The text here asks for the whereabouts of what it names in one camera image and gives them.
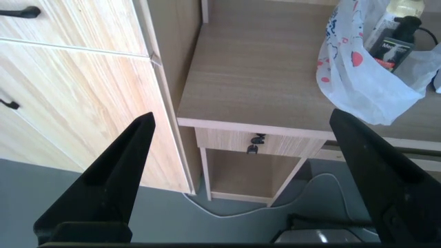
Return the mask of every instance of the black device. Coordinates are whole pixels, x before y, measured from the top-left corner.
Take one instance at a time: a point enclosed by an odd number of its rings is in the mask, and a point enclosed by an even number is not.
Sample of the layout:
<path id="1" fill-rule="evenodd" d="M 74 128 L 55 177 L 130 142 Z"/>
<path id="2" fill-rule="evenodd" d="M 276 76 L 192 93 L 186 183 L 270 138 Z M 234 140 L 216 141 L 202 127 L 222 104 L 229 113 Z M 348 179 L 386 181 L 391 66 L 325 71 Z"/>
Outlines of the black device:
<path id="1" fill-rule="evenodd" d="M 329 123 L 382 244 L 439 245 L 441 184 L 354 116 L 334 110 Z M 127 224 L 154 128 L 152 113 L 138 117 L 35 222 L 40 247 L 231 247 L 130 243 Z"/>

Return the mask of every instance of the wooden cabinet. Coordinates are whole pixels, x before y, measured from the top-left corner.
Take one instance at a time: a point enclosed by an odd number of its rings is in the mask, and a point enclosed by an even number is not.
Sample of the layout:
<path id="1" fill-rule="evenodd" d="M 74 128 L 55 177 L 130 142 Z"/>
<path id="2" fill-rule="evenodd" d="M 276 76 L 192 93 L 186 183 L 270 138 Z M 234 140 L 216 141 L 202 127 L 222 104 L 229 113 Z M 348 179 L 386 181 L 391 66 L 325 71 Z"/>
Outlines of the wooden cabinet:
<path id="1" fill-rule="evenodd" d="M 0 16 L 0 38 L 147 55 L 131 1 L 0 1 L 0 10 L 28 6 L 41 14 L 35 19 Z"/>
<path id="2" fill-rule="evenodd" d="M 0 105 L 0 116 L 0 158 L 73 172 L 83 171 L 15 110 Z"/>
<path id="3" fill-rule="evenodd" d="M 164 8 L 169 3 L 173 8 Z M 20 105 L 0 105 L 0 158 L 82 172 L 136 117 L 153 112 L 141 185 L 195 194 L 196 137 L 190 128 L 181 137 L 173 102 L 181 97 L 200 27 L 198 3 L 2 1 L 1 10 L 37 6 L 41 14 L 0 16 L 0 93 Z M 155 19 L 151 12 L 164 15 Z M 163 25 L 167 15 L 180 21 Z M 178 59 L 167 53 L 169 28 L 188 31 Z"/>
<path id="4" fill-rule="evenodd" d="M 81 167 L 137 116 L 153 112 L 157 128 L 143 184 L 188 188 L 175 173 L 182 164 L 148 58 L 6 41 L 0 50 L 0 88 L 20 104 L 17 113 Z"/>

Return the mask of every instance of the black cable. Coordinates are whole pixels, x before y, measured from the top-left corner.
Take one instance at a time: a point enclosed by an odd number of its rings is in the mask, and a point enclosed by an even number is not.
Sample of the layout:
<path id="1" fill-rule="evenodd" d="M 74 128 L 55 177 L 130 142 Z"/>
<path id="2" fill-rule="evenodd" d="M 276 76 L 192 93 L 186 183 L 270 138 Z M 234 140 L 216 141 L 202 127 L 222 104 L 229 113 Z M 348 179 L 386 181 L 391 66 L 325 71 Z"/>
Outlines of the black cable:
<path id="1" fill-rule="evenodd" d="M 435 42 L 435 45 L 438 44 L 438 40 L 436 39 L 436 36 L 435 36 L 432 32 L 430 32 L 430 31 L 429 31 L 428 29 L 426 29 L 426 28 L 421 28 L 421 27 L 419 27 L 418 29 L 419 29 L 419 30 L 422 30 L 422 31 L 424 31 L 424 32 L 426 32 L 427 34 L 429 34 L 429 35 L 432 37 L 433 41 Z"/>
<path id="2" fill-rule="evenodd" d="M 421 30 L 421 31 L 426 32 L 427 34 L 429 34 L 429 35 L 432 37 L 433 41 L 435 42 L 435 45 L 438 45 L 438 39 L 436 38 L 436 36 L 435 36 L 432 32 L 430 32 L 430 30 L 428 30 L 428 29 L 426 29 L 426 28 L 421 28 L 421 27 L 419 27 L 418 29 Z M 430 84 L 432 84 L 433 87 L 435 87 L 435 86 L 433 85 L 433 82 L 435 81 L 435 77 L 436 77 L 436 75 L 438 75 L 438 72 L 439 72 L 439 70 L 436 71 L 435 76 L 434 76 L 434 77 L 432 78 L 432 80 L 430 81 Z"/>

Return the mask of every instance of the wooden desk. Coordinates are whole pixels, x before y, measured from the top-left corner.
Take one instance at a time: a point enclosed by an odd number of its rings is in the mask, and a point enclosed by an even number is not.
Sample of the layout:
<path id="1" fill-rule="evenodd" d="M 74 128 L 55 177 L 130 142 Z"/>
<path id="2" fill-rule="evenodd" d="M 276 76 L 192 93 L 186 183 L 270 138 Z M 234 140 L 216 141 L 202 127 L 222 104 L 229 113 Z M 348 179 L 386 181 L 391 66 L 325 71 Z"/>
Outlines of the wooden desk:
<path id="1" fill-rule="evenodd" d="M 336 140 L 329 126 L 335 107 L 316 82 L 318 51 L 333 9 L 272 1 L 213 2 L 178 111 L 179 125 L 196 127 L 209 197 L 271 205 L 307 158 L 344 160 L 337 147 L 323 147 Z M 441 37 L 435 26 L 441 14 L 425 13 L 422 21 Z M 439 106 L 441 96 L 427 92 L 393 125 L 371 128 L 406 152 L 436 155 L 441 152 Z M 243 153 L 255 133 L 267 135 L 259 149 L 272 158 L 258 154 L 262 157 L 255 161 L 254 155 Z M 291 163 L 287 167 L 274 163 L 286 156 L 298 159 L 284 161 Z M 441 170 L 433 156 L 419 156 L 416 162 Z M 251 176 L 260 180 L 251 183 Z M 228 182 L 231 187 L 223 191 L 210 189 Z M 261 194 L 243 193 L 250 183 Z"/>

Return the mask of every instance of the desk shelf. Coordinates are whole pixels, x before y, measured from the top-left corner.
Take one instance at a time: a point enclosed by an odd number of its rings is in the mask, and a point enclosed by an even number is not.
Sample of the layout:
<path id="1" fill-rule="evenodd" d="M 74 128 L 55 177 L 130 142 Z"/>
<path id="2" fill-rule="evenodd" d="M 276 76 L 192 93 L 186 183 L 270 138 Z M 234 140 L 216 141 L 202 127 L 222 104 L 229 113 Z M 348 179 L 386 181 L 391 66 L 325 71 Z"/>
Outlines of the desk shelf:
<path id="1" fill-rule="evenodd" d="M 271 205 L 305 162 L 301 158 L 201 148 L 207 197 Z"/>

